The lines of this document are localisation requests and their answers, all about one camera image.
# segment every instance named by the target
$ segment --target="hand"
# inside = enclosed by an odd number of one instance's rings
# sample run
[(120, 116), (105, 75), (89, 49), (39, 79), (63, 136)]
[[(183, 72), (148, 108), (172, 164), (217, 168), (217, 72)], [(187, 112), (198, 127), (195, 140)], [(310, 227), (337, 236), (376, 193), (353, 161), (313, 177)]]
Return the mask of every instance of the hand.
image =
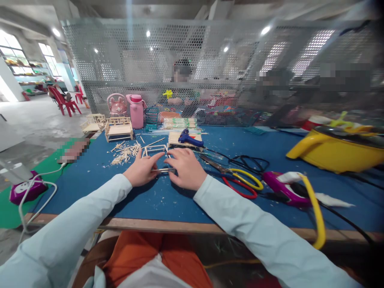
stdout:
[(183, 104), (183, 100), (181, 100), (181, 98), (179, 98), (179, 97), (176, 97), (176, 98), (169, 98), (169, 99), (168, 99), (168, 104), (172, 104), (172, 105), (180, 105), (180, 104)]
[(181, 188), (199, 190), (207, 177), (195, 154), (188, 148), (176, 148), (168, 151), (174, 158), (167, 158), (164, 163), (177, 170), (179, 176), (169, 172), (169, 178)]
[(141, 158), (141, 155), (142, 149), (137, 153), (135, 162), (123, 173), (131, 182), (132, 187), (142, 186), (156, 178), (159, 172), (151, 172), (151, 170), (157, 169), (156, 161), (164, 155), (164, 152), (160, 152), (152, 157), (145, 156)]

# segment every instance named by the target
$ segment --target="pink thermos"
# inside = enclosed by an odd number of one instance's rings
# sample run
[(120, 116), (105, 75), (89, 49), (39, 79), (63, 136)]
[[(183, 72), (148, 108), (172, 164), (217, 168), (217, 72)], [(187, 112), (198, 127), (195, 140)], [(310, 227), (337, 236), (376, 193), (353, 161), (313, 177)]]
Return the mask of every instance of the pink thermos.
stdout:
[(132, 128), (141, 129), (144, 127), (144, 109), (147, 108), (141, 95), (126, 95), (130, 103)]

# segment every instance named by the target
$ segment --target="blue work mat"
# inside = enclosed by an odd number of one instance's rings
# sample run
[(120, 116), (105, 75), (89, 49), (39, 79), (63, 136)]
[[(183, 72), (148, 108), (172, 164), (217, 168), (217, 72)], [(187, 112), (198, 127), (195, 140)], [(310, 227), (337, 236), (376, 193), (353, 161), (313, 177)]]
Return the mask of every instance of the blue work mat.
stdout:
[[(384, 191), (369, 184), (345, 176), (318, 169), (302, 160), (289, 160), (286, 153), (302, 138), (281, 132), (267, 132), (263, 135), (254, 135), (238, 127), (204, 127), (208, 135), (202, 135), (205, 146), (221, 152), (227, 156), (249, 155), (263, 158), (270, 162), (268, 171), (288, 172), (298, 171), (305, 173), (316, 192), (328, 194), (337, 199), (356, 205), (351, 208), (336, 208), (338, 212), (355, 222), (366, 231), (382, 231), (384, 219)], [(168, 136), (141, 135), (148, 145), (165, 137), (156, 143), (167, 144)], [(134, 159), (122, 166), (111, 166), (113, 154), (110, 151), (118, 142), (107, 143), (104, 133), (101, 134), (84, 153), (77, 163), (70, 166), (56, 181), (58, 191), (43, 213), (59, 214), (72, 205), (76, 200), (86, 196), (93, 190), (118, 173), (123, 173)], [(158, 161), (159, 168), (164, 165), (165, 157)], [(214, 170), (213, 167), (203, 164), (204, 168)], [(366, 175), (369, 179), (383, 186), (384, 174), (370, 170)], [(38, 208), (52, 193), (52, 188), (45, 193), (40, 202), (32, 210)], [(271, 192), (265, 185), (265, 192)], [(117, 204), (110, 216), (118, 218), (151, 219), (166, 221), (181, 221), (192, 223), (213, 223), (212, 219), (193, 201), (192, 194), (171, 184), (168, 174), (162, 174), (157, 180), (144, 187), (134, 188), (128, 197)], [(312, 213), (258, 197), (252, 200), (264, 211), (270, 212), (282, 223), (291, 228), (315, 228)], [(322, 209), (326, 226), (329, 229), (353, 230), (347, 223)]]

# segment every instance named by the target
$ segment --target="yellow electric pot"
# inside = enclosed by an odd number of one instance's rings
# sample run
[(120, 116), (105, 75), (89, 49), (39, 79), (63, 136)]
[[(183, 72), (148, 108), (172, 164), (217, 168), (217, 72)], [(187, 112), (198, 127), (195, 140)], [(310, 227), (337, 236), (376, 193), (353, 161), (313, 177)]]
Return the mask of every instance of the yellow electric pot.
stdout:
[(319, 126), (296, 144), (287, 157), (300, 157), (335, 173), (361, 172), (384, 162), (384, 140), (379, 136), (366, 137), (336, 127)]

